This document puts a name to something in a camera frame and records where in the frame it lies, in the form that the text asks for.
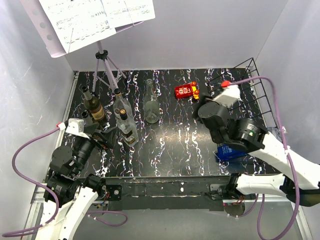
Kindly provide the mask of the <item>clear corked glass bottle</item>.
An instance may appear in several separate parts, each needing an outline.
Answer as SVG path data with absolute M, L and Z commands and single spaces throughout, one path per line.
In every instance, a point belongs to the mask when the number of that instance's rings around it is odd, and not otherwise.
M 115 101 L 113 103 L 113 112 L 115 114 L 115 119 L 116 119 L 116 125 L 119 126 L 121 117 L 120 117 L 120 110 L 125 109 L 127 115 L 131 118 L 133 118 L 133 112 L 132 112 L 132 106 L 130 102 L 123 98 L 121 90 L 119 88 L 114 89 L 114 94 L 115 94 Z

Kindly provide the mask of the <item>dark green wine bottle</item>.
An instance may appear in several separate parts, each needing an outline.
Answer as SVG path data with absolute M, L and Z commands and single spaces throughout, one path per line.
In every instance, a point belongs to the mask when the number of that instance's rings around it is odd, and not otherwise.
M 85 109 L 90 112 L 95 121 L 99 122 L 101 125 L 104 125 L 107 119 L 105 110 L 100 100 L 90 93 L 87 86 L 82 86 L 80 89 L 84 95 L 83 104 Z

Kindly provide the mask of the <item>blue rectangular bottle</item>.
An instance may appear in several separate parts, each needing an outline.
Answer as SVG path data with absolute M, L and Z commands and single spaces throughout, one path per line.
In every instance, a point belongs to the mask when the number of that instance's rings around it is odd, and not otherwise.
M 217 146 L 216 158 L 222 162 L 233 161 L 246 156 L 247 153 L 230 148 L 225 144 Z

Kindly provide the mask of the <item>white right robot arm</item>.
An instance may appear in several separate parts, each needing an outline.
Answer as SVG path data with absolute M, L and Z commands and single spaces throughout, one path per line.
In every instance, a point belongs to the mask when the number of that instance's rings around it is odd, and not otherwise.
M 205 125 L 216 144 L 258 158 L 279 171 L 274 175 L 233 173 L 216 193 L 237 199 L 250 194 L 286 197 L 293 203 L 312 207 L 320 202 L 320 166 L 283 146 L 263 125 L 252 118 L 234 119 L 226 106 L 203 95 L 194 108 L 193 118 Z

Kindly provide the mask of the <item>clear tall glass bottle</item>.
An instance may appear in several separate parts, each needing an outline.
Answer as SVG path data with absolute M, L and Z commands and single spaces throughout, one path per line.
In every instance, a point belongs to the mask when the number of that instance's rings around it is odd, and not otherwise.
M 143 96 L 144 119 L 150 123 L 156 123 L 160 118 L 160 105 L 155 93 L 154 81 L 147 79 L 145 81 L 145 93 Z

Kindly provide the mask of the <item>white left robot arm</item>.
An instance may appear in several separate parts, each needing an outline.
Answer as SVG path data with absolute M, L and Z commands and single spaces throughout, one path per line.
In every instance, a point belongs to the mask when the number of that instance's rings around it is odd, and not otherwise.
M 113 148 L 117 128 L 100 130 L 97 123 L 80 126 L 69 123 L 65 130 L 75 135 L 72 147 L 57 147 L 49 164 L 46 186 L 57 198 L 44 192 L 41 224 L 36 233 L 37 240 L 71 240 L 90 205 L 96 200 L 107 200 L 114 197 L 117 190 L 107 185 L 104 178 L 89 174 L 81 181 L 79 176 L 87 164 L 94 149 L 107 150 Z

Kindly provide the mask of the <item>clear square liquor bottle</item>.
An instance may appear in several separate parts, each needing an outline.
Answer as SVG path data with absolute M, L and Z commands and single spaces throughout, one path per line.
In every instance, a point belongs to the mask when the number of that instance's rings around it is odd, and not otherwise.
M 134 119 L 128 115 L 127 111 L 122 108 L 119 110 L 119 119 L 117 120 L 117 126 L 120 130 L 124 142 L 133 147 L 139 142 L 138 131 Z

